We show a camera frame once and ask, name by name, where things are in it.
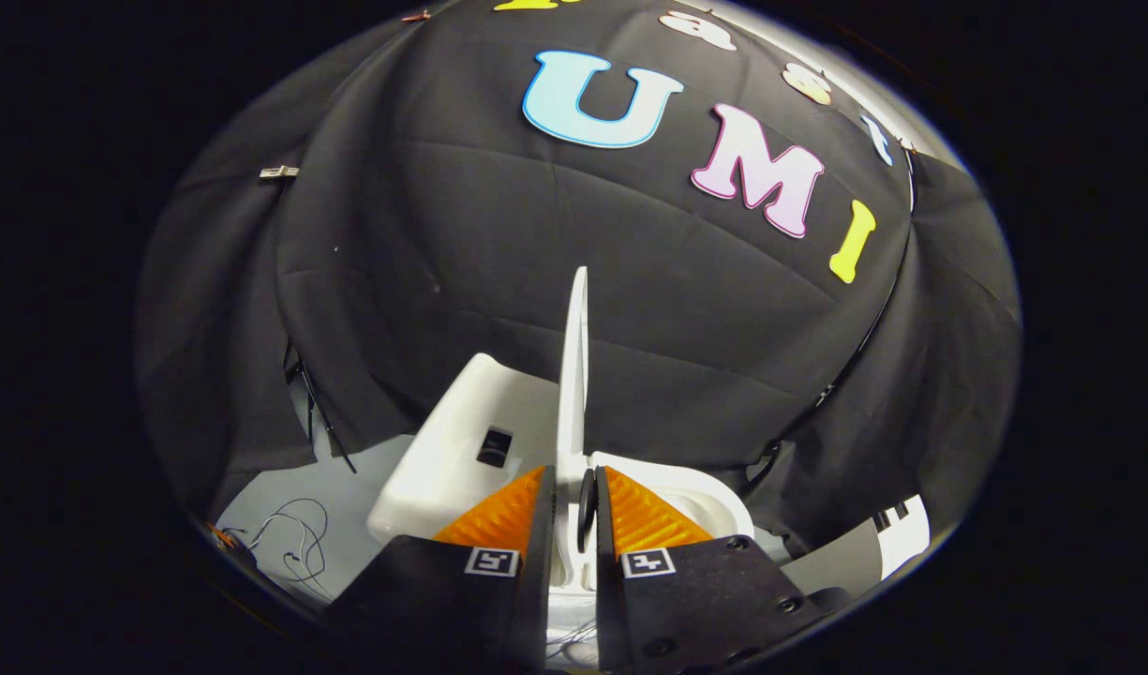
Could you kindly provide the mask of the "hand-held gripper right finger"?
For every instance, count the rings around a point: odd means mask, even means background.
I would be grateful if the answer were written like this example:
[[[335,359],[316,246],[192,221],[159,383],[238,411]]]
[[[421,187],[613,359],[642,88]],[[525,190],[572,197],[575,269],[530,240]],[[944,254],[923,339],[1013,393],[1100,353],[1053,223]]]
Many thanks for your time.
[[[600,672],[732,674],[851,602],[802,591],[752,537],[709,537],[620,470],[595,470],[594,495]]]

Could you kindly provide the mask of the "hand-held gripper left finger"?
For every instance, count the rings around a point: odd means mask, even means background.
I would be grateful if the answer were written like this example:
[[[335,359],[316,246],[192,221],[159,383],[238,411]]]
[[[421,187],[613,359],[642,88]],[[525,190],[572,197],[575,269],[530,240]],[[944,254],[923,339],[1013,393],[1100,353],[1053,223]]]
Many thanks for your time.
[[[325,611],[333,674],[541,674],[556,471],[536,471],[522,546],[398,535]]]

